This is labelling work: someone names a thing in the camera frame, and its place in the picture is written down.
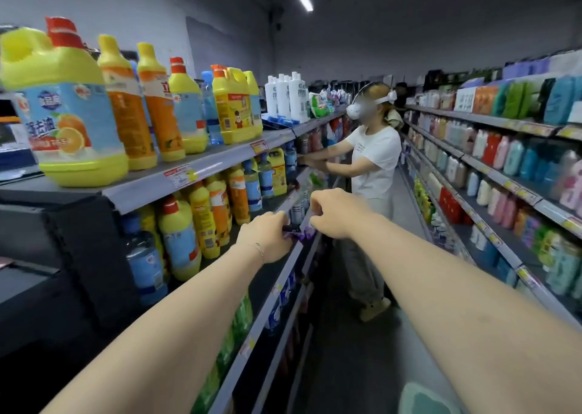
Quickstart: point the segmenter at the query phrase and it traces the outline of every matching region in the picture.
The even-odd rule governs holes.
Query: floor
[[[398,168],[394,222],[424,238],[403,176]],[[332,276],[294,414],[395,414],[400,392],[409,381],[432,389],[468,413],[402,310],[390,308],[367,324],[357,319],[339,252],[336,248],[332,253]]]

